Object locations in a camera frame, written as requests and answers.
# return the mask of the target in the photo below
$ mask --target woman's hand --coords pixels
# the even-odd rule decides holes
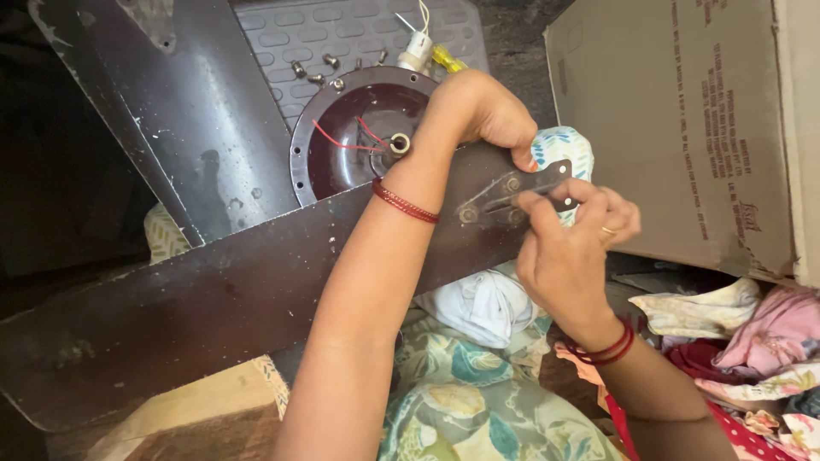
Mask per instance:
[[[483,138],[510,148],[516,166],[532,171],[530,147],[538,126],[524,104],[493,77],[472,69],[448,76],[426,109],[425,118],[438,116],[457,126],[458,142]]]
[[[536,304],[588,350],[606,349],[623,332],[604,295],[604,261],[612,243],[640,232],[638,207],[611,189],[571,178],[550,195],[581,205],[576,224],[562,228],[552,203],[524,192],[518,206],[532,229],[518,255],[516,273]]]

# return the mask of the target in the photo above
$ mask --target pile of clothes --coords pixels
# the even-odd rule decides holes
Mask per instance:
[[[758,283],[744,277],[706,294],[648,294],[630,301],[647,314],[650,330],[663,336],[662,353],[711,401],[739,459],[820,461],[815,291],[777,286],[764,297]],[[556,350],[574,358],[561,344]],[[594,369],[579,366],[579,375],[600,384]],[[609,410],[614,421],[619,409]]]

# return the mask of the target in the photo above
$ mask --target white wire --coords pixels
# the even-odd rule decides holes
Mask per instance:
[[[421,18],[424,20],[424,28],[421,29],[421,32],[427,35],[430,26],[430,10],[427,9],[427,5],[424,4],[423,0],[418,0],[418,7],[421,10]]]

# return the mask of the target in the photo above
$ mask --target woman's left hand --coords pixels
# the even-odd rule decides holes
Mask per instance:
[[[534,171],[530,148],[538,125],[524,104],[493,77],[472,69],[448,76],[426,109],[425,118],[438,116],[456,124],[458,142],[483,138],[510,148],[518,168]]]

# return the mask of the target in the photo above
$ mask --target cardboard box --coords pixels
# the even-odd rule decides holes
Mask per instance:
[[[819,15],[814,0],[576,0],[549,26],[559,123],[592,143],[593,181],[641,209],[617,250],[820,285]]]

